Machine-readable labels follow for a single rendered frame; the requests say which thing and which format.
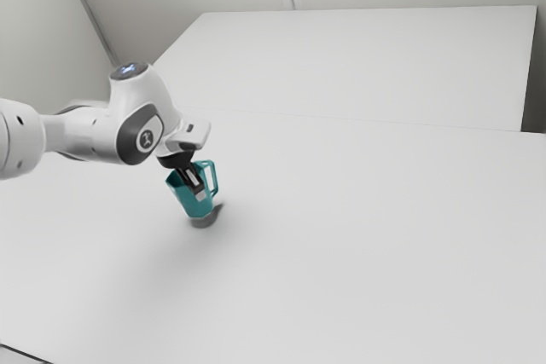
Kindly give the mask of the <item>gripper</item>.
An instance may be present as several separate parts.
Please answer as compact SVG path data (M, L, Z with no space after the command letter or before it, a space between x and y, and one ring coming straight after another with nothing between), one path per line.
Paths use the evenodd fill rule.
M187 201L201 202L206 199L206 186L197 168L191 164L194 150L183 150L166 156L157 156L159 163L166 169L179 169L183 182L183 197Z

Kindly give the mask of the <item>teal faceted mug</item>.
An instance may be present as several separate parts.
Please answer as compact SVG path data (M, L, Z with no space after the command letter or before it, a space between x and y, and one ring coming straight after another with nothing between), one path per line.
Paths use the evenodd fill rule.
M173 170L166 178L166 184L171 189L178 202L184 208L186 214L191 218L202 218L213 210L213 198L218 193L218 180L215 163L210 160L191 162L199 171L206 186L206 199L201 202L187 201L184 197L183 182L179 176L179 169Z

